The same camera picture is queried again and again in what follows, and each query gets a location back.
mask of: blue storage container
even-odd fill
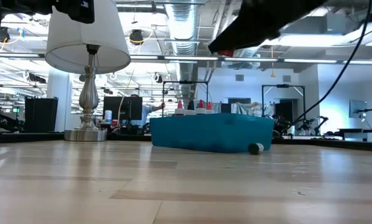
[[[201,114],[151,118],[154,146],[207,152],[248,152],[261,143],[270,150],[274,121],[240,114]]]

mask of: lamp base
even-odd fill
[[[66,130],[64,132],[65,141],[105,141],[107,131],[104,130]]]

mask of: black monitor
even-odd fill
[[[103,114],[106,110],[113,112],[112,118],[118,118],[118,108],[122,96],[105,96],[103,102]],[[142,97],[124,97],[123,104],[121,105],[120,120],[142,120]]]
[[[221,103],[221,113],[231,113],[231,104]]]

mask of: column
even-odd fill
[[[65,131],[70,127],[72,111],[72,75],[51,67],[48,77],[47,98],[58,98],[55,131]]]

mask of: black cabinet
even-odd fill
[[[55,131],[58,98],[26,98],[25,126],[28,133]]]

